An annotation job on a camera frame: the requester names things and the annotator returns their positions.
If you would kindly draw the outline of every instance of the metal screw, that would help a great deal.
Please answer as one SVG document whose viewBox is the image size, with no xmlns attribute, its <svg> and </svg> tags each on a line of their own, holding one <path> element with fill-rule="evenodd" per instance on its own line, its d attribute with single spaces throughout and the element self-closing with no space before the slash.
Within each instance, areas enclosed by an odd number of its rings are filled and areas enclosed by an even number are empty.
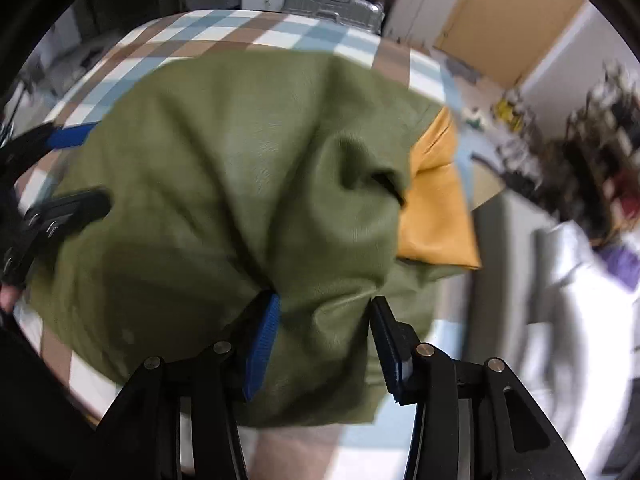
<svg viewBox="0 0 640 480">
<path fill-rule="evenodd" d="M 502 359 L 498 359 L 497 357 L 489 359 L 489 362 L 487 364 L 489 365 L 489 368 L 491 368 L 491 370 L 493 370 L 494 372 L 501 372 L 504 370 L 504 361 Z"/>
<path fill-rule="evenodd" d="M 226 354 L 231 350 L 231 343 L 227 341 L 218 341 L 215 345 L 213 345 L 213 351 L 216 354 Z"/>
<path fill-rule="evenodd" d="M 47 236 L 51 238 L 53 236 L 53 233 L 55 233 L 57 230 L 58 230 L 58 222 L 51 222 L 49 224 L 49 227 L 47 227 Z"/>
<path fill-rule="evenodd" d="M 153 370 L 154 368 L 158 368 L 160 366 L 160 358 L 157 355 L 147 357 L 145 359 L 145 368 L 147 370 Z"/>
<path fill-rule="evenodd" d="M 428 343 L 420 343 L 416 348 L 415 351 L 418 352 L 418 354 L 420 354 L 421 356 L 424 357 L 431 357 L 433 354 L 436 353 L 436 350 L 433 346 L 431 346 Z"/>
</svg>

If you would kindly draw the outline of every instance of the human hand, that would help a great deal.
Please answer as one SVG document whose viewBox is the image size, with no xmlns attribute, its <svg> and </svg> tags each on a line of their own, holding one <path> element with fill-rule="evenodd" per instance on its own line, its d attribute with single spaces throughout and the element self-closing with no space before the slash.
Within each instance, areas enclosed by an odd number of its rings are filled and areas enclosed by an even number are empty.
<svg viewBox="0 0 640 480">
<path fill-rule="evenodd" d="M 22 290 L 16 286 L 0 286 L 0 308 L 10 314 L 14 310 L 15 302 L 22 295 Z"/>
</svg>

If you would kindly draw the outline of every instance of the purple object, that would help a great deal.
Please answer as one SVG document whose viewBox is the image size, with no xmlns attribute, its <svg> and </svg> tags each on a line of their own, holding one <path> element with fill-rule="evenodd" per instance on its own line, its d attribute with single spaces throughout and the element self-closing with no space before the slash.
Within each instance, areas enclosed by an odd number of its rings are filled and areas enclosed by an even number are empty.
<svg viewBox="0 0 640 480">
<path fill-rule="evenodd" d="M 607 264 L 609 274 L 615 276 L 629 290 L 636 290 L 640 280 L 640 259 L 622 245 L 612 245 L 598 252 Z"/>
</svg>

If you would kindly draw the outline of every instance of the drawer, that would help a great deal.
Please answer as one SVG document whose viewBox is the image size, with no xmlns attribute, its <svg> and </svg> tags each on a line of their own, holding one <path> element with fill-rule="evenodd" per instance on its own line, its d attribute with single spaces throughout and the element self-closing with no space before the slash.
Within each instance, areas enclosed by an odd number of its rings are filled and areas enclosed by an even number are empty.
<svg viewBox="0 0 640 480">
<path fill-rule="evenodd" d="M 247 10 L 272 10 L 279 12 L 284 0 L 242 0 L 242 8 Z"/>
</svg>

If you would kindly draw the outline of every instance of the white wall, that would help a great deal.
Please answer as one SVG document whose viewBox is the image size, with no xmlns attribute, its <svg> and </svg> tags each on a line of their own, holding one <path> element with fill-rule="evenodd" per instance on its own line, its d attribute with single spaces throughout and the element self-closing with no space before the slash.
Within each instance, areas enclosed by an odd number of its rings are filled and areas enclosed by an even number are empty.
<svg viewBox="0 0 640 480">
<path fill-rule="evenodd" d="M 564 135 L 569 113 L 583 106 L 588 90 L 604 78 L 604 61 L 615 59 L 640 73 L 640 62 L 625 41 L 595 7 L 585 3 L 520 87 L 545 137 Z"/>
</svg>

